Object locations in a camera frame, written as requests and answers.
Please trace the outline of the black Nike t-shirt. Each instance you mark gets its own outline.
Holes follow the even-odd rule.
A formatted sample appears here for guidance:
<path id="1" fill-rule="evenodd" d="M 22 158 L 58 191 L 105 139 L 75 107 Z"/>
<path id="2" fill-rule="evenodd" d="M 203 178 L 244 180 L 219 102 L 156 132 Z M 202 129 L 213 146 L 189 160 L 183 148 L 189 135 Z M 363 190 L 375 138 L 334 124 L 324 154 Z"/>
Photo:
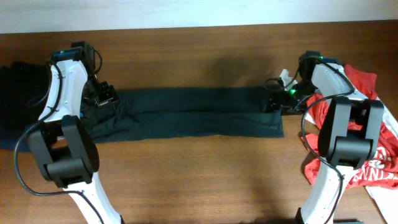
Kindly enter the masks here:
<path id="1" fill-rule="evenodd" d="M 88 109 L 81 121 L 95 143 L 213 135 L 282 138 L 282 116 L 261 86 L 118 91 L 119 103 Z"/>

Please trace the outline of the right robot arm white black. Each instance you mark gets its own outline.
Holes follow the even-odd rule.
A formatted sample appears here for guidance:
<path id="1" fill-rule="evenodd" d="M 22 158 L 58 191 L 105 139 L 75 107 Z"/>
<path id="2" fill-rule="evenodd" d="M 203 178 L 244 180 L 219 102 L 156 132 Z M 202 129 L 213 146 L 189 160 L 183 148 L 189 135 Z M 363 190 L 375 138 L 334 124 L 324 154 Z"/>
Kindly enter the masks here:
<path id="1" fill-rule="evenodd" d="M 318 149 L 309 149 L 320 161 L 320 170 L 294 222 L 333 223 L 345 188 L 376 153 L 383 103 L 360 93 L 339 60 L 322 57 L 317 51 L 307 51 L 299 57 L 294 77 L 283 71 L 280 77 L 273 78 L 273 84 L 265 82 L 264 86 L 271 93 L 269 107 L 284 115 L 306 117 L 311 109 L 327 103 Z"/>

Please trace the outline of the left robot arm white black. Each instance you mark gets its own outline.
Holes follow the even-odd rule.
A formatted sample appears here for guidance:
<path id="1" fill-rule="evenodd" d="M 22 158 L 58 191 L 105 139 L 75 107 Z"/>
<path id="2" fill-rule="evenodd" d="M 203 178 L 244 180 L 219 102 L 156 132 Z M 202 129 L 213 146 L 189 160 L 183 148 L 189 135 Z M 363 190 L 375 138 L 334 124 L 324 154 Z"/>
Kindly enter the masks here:
<path id="1" fill-rule="evenodd" d="M 98 150 L 81 121 L 82 105 L 101 109 L 119 103 L 114 87 L 96 77 L 98 55 L 85 41 L 51 55 L 44 110 L 23 137 L 42 177 L 58 187 L 56 195 L 71 196 L 88 223 L 123 223 L 101 185 Z"/>

